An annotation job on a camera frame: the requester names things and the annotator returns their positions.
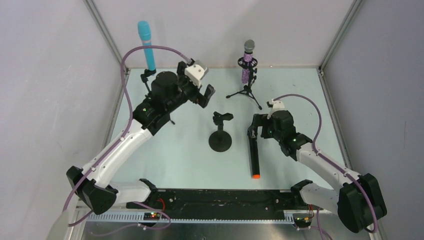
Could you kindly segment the black microphone orange end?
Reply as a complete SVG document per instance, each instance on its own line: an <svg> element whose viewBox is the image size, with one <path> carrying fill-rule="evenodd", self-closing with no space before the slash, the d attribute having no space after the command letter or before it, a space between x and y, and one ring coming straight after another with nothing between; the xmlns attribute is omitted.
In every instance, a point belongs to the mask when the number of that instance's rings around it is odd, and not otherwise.
<svg viewBox="0 0 424 240"><path fill-rule="evenodd" d="M259 165L259 152L258 152L258 141L257 138L249 138L249 159L250 159L250 171L253 179L260 179L260 165Z"/></svg>

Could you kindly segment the black round-base mic stand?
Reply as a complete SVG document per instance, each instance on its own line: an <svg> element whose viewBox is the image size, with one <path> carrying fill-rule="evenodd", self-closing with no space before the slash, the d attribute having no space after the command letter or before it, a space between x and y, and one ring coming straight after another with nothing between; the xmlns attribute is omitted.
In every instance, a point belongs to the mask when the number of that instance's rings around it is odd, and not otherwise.
<svg viewBox="0 0 424 240"><path fill-rule="evenodd" d="M213 132L208 139L208 144L212 150L218 153L227 151L232 145L231 135L224 131L224 121L231 121L234 118L232 113L213 113L213 123L217 126L217 131Z"/></svg>

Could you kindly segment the black small tripod stand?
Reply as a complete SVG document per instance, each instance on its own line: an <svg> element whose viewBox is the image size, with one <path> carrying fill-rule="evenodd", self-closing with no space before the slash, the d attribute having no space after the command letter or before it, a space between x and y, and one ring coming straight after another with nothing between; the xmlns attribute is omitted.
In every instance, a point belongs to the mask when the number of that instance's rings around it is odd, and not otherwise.
<svg viewBox="0 0 424 240"><path fill-rule="evenodd" d="M155 70L146 69L140 75L141 81L147 89L145 100L142 102L142 111L148 118L150 126L159 128L167 122L175 125L176 123L171 120L170 113L172 112L171 98L173 96L171 91L176 86L177 75L170 71L163 71L156 75L151 84L148 84L148 77L155 73Z"/></svg>

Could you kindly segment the black tripod shock-mount stand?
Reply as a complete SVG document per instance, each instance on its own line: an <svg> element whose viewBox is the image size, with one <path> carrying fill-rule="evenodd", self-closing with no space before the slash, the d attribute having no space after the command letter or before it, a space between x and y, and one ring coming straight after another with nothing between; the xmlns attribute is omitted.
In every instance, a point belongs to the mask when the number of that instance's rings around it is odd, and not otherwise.
<svg viewBox="0 0 424 240"><path fill-rule="evenodd" d="M242 68L241 61L242 61L242 57L237 60L237 64L238 64L239 67ZM247 96L248 98L252 99L256 103L257 107L260 110L262 110L263 109L262 106L259 104L258 100L254 96L253 91L252 91L252 86L257 79L257 76L256 76L256 73L258 71L258 69L256 68L257 64L258 64L258 61L253 57L252 62L251 62L251 66L249 68L250 73L249 73L248 83L243 84L242 90L239 90L235 93L229 94L229 95L226 96L226 98L229 99L229 98L231 98L235 95L244 95L244 96Z"/></svg>

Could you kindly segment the purple glitter microphone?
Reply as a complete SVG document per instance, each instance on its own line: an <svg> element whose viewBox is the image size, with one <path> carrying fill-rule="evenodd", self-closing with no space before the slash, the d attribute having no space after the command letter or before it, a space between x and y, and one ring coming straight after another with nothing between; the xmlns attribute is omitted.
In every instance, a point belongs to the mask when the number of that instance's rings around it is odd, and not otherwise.
<svg viewBox="0 0 424 240"><path fill-rule="evenodd" d="M241 58L242 63L242 75L241 82L247 84L249 81L250 67L253 59L253 51L255 49L255 42L252 39L245 41L244 43L244 54Z"/></svg>

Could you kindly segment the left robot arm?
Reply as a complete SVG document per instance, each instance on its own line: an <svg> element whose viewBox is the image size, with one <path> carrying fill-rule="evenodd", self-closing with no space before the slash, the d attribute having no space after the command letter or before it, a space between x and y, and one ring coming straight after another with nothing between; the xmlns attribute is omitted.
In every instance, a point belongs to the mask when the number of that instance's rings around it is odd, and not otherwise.
<svg viewBox="0 0 424 240"><path fill-rule="evenodd" d="M147 88L145 99L130 113L128 125L105 149L82 168L72 166L66 176L75 194L90 210L101 215L112 206L144 202L151 194L147 180L113 183L112 178L123 163L165 124L170 114L190 101L205 108L215 89L206 87L201 94L202 79L209 69L199 60L179 62L176 72L162 71Z"/></svg>

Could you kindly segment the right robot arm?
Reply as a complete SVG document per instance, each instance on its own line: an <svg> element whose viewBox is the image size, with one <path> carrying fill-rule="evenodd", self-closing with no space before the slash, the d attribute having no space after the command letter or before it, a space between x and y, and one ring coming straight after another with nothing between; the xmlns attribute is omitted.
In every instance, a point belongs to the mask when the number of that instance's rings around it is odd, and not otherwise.
<svg viewBox="0 0 424 240"><path fill-rule="evenodd" d="M254 114L247 137L252 178L260 178L258 137L274 139L285 156L314 171L331 187L302 180L290 189L298 202L336 214L353 233L368 231L370 225L387 215L378 180L370 173L361 175L344 167L319 151L312 139L296 130L289 111Z"/></svg>

